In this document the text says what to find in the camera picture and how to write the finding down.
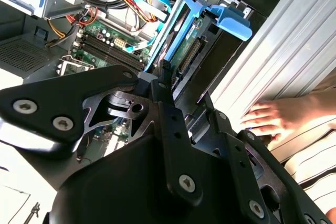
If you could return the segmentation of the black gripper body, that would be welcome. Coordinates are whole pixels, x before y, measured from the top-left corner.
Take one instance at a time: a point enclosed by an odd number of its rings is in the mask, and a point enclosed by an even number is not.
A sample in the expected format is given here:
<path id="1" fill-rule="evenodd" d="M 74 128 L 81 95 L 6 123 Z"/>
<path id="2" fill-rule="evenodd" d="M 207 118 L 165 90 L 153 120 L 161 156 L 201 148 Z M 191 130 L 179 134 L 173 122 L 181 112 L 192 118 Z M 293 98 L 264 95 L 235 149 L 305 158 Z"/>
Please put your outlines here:
<path id="1" fill-rule="evenodd" d="M 193 150 L 203 198 L 196 207 L 165 186 L 162 150 L 145 137 L 72 174 L 59 188 L 44 223 L 249 223 L 226 161 Z"/>

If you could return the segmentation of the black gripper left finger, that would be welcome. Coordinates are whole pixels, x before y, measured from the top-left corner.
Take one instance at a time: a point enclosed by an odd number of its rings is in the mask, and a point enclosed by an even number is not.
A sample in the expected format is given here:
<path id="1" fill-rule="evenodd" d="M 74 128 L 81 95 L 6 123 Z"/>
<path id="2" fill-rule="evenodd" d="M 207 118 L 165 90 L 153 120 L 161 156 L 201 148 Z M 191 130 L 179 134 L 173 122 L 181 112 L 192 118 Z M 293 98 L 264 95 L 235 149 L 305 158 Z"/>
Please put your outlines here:
<path id="1" fill-rule="evenodd" d="M 171 78 L 170 64 L 162 61 L 150 81 L 114 65 L 4 89 L 1 140 L 49 157 L 68 157 L 84 134 L 114 118 L 129 119 L 129 144 L 145 137 L 158 141 L 168 192 L 181 202 L 200 202 L 203 190 Z"/>

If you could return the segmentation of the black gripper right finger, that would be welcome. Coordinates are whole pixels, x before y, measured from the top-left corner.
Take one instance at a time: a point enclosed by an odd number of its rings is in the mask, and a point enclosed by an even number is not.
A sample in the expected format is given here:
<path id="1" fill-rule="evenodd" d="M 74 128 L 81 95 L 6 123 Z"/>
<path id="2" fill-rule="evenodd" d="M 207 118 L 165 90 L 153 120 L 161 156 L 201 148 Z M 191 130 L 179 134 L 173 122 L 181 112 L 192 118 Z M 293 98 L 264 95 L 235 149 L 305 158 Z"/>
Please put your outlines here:
<path id="1" fill-rule="evenodd" d="M 204 143 L 229 163 L 239 223 L 330 223 L 327 216 L 253 133 L 235 133 L 226 115 L 203 97 L 211 127 Z"/>

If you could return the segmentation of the person's bare hand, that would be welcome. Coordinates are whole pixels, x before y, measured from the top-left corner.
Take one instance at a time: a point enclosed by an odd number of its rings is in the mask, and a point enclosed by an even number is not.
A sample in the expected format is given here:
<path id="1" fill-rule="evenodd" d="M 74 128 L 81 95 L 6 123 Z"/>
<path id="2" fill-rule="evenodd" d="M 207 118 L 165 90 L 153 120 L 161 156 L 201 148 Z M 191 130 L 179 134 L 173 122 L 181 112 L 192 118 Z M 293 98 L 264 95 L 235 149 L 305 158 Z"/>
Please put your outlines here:
<path id="1" fill-rule="evenodd" d="M 311 95 L 258 102 L 240 124 L 257 136 L 269 135 L 270 143 L 276 144 L 318 115 L 317 108 L 318 102 Z"/>

